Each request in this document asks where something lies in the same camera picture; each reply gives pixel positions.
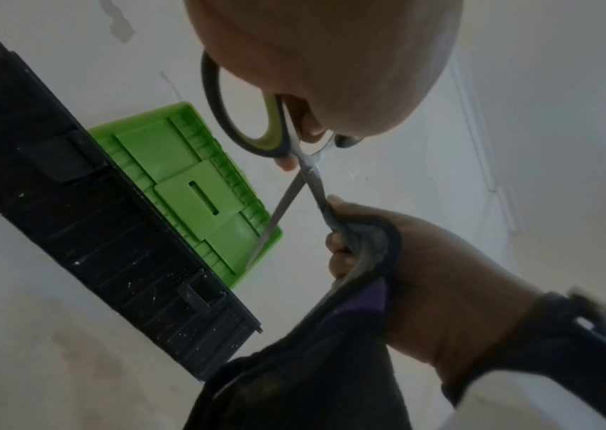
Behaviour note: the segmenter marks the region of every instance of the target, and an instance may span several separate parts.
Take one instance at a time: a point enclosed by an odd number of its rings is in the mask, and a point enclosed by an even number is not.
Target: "black and green scissors handle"
[[[268,117],[267,131],[261,137],[253,138],[241,132],[230,119],[220,92],[220,66],[206,52],[201,60],[201,79],[215,119],[237,145],[261,157],[284,158],[291,153],[298,136],[280,95],[263,92]],[[337,147],[349,148],[361,139],[335,135],[334,140]]]

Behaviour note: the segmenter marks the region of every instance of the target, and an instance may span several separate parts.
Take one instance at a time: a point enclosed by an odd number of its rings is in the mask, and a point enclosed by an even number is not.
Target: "hand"
[[[316,143],[322,138],[326,129],[319,124],[317,118],[312,114],[307,101],[295,96],[284,96],[284,103],[291,115],[293,124],[296,126],[298,138],[303,142]],[[291,171],[298,167],[298,159],[290,154],[286,158],[275,159],[276,165],[284,171]]]
[[[392,271],[388,344],[432,364],[443,382],[462,374],[531,310],[541,293],[460,237],[399,213],[328,198],[338,215],[378,215],[402,234],[403,252]],[[357,262],[337,233],[329,235],[336,278]]]

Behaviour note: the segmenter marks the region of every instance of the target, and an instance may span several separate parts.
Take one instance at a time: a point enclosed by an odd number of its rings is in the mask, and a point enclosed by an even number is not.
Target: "baseboard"
[[[511,233],[521,232],[522,219],[519,208],[513,196],[512,186],[499,176],[494,151],[465,55],[455,50],[449,61],[449,67],[487,189],[490,193],[498,194],[508,230]]]

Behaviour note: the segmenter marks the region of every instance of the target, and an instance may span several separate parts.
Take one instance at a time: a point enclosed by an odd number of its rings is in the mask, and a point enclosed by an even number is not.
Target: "white floor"
[[[0,2],[0,39],[86,127],[175,103],[178,95],[191,102],[273,208],[292,176],[238,149],[215,123],[201,88],[201,44],[180,2],[118,6],[135,31],[127,43],[112,37],[110,19],[94,0]],[[235,79],[226,79],[225,90],[235,121],[261,129],[257,92]],[[331,193],[435,222],[515,270],[500,205],[487,191],[450,70],[405,124],[337,152],[322,174]],[[282,227],[284,238],[235,290],[264,329],[242,354],[285,335],[332,281],[327,229],[308,192]],[[394,359],[414,426],[433,428],[450,411],[437,379],[427,366]],[[176,429],[199,390],[186,371],[0,217],[0,428]]]

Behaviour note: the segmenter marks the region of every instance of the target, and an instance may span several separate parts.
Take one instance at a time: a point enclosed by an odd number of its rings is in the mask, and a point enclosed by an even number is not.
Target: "toolbox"
[[[224,248],[240,229],[256,232],[266,223],[266,212],[205,126],[198,134],[185,132],[190,144],[194,139],[209,147],[193,147],[201,160],[188,166],[183,190],[163,171],[168,168],[157,171],[149,166],[154,160],[138,158],[136,151],[144,151],[135,146],[139,133],[159,127],[163,121],[154,119],[159,115],[180,118],[178,128],[196,129],[201,121],[190,105],[181,104],[135,119],[143,125],[137,136],[134,130],[121,131],[126,120],[96,128],[93,133],[110,157],[28,65],[0,43],[0,213],[205,380],[261,331],[226,285],[243,276],[243,257]],[[124,147],[131,145],[134,162],[121,158],[114,137]],[[212,152],[205,156],[203,150]],[[146,170],[134,174],[138,167]],[[233,198],[216,197],[206,183],[211,175],[224,180],[220,193],[227,187]],[[155,187],[153,193],[141,185],[145,181]],[[176,201],[178,193],[192,191],[191,203]],[[208,202],[208,209],[193,220],[191,211],[201,202]],[[222,215],[217,221],[205,214],[213,210]]]

